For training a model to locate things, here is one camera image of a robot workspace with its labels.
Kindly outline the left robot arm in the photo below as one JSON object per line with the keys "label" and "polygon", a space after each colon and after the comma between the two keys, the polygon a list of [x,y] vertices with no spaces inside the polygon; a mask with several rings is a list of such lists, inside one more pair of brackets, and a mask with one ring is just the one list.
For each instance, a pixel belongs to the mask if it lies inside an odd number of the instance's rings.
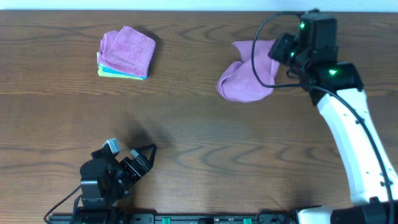
{"label": "left robot arm", "polygon": [[74,209],[71,223],[129,223],[131,216],[114,206],[129,196],[130,189],[153,167],[157,146],[150,144],[131,150],[132,159],[116,159],[120,153],[116,139],[104,142],[92,152],[92,160],[80,167],[82,206]]}

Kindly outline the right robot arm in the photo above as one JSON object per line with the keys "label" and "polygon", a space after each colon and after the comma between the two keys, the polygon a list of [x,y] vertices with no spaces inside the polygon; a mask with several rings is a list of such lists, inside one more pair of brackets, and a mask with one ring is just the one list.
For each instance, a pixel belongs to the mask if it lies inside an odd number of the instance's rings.
{"label": "right robot arm", "polygon": [[337,21],[317,10],[298,13],[299,31],[282,34],[270,58],[286,65],[326,121],[340,153],[352,207],[302,208],[297,223],[396,223],[397,172],[369,113],[356,67],[338,60]]}

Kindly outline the purple microfiber cloth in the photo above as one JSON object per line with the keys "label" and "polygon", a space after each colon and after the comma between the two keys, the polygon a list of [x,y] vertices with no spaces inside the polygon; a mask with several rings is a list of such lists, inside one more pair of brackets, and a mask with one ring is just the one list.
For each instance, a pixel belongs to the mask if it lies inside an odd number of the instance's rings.
{"label": "purple microfiber cloth", "polygon": [[228,101],[251,103],[270,95],[273,89],[279,62],[271,59],[268,53],[274,40],[251,40],[233,42],[241,59],[233,62],[220,76],[216,89]]}

